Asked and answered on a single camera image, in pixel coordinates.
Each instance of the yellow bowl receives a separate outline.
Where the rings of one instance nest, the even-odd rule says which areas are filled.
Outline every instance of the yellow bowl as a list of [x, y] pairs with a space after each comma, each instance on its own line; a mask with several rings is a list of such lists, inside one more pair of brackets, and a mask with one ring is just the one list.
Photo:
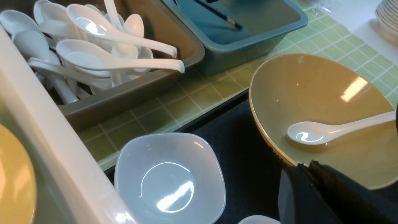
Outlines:
[[30, 158], [18, 139], [0, 125], [0, 223], [32, 223], [36, 197]]
[[254, 74], [249, 100], [263, 138], [287, 164], [317, 160], [369, 189], [397, 180], [395, 122], [359, 130], [325, 145], [302, 145], [286, 135], [290, 125], [301, 121], [345, 124], [394, 110], [376, 87], [349, 68], [313, 55], [274, 57]]

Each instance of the brown plastic tray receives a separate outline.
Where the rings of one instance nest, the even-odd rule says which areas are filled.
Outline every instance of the brown plastic tray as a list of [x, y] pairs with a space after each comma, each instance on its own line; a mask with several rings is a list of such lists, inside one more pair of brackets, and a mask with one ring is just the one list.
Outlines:
[[[51, 2], [64, 6], [72, 3], [93, 4], [105, 10], [102, 0]], [[15, 9], [32, 16], [34, 3], [35, 0], [4, 1], [0, 3], [0, 10]], [[205, 49], [202, 43], [160, 0], [115, 0], [115, 4], [118, 13], [124, 19], [133, 13], [142, 17], [145, 38], [176, 47], [178, 58], [185, 64], [185, 72], [203, 60]], [[170, 58], [159, 52], [154, 52], [154, 56]], [[58, 107], [76, 131], [82, 130], [163, 93], [172, 87], [181, 75], [183, 74], [176, 71], [159, 69], [75, 103]]]

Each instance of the white sink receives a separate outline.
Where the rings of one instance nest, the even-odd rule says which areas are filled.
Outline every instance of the white sink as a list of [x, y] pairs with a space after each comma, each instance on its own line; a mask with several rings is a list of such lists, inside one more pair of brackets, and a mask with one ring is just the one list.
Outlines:
[[0, 123], [32, 159], [35, 223], [136, 223], [1, 26], [0, 43]]

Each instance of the stacked white plate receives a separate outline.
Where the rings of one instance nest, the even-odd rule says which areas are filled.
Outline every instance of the stacked white plate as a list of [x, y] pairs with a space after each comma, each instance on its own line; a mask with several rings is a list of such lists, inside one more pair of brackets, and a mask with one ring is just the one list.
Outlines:
[[398, 0], [383, 0], [376, 8], [375, 14], [380, 27], [398, 38]]

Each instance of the green tiled countertop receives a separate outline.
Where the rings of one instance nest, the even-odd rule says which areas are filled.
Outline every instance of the green tiled countertop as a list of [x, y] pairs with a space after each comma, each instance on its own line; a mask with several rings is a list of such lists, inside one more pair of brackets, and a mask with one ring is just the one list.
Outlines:
[[372, 82], [396, 105], [398, 66], [305, 0], [294, 2], [306, 12], [308, 25], [289, 33], [266, 57], [211, 77], [190, 71], [165, 94], [79, 132], [101, 168], [115, 165], [118, 151], [129, 140], [172, 132], [247, 89], [256, 69], [276, 55], [308, 53], [337, 61]]

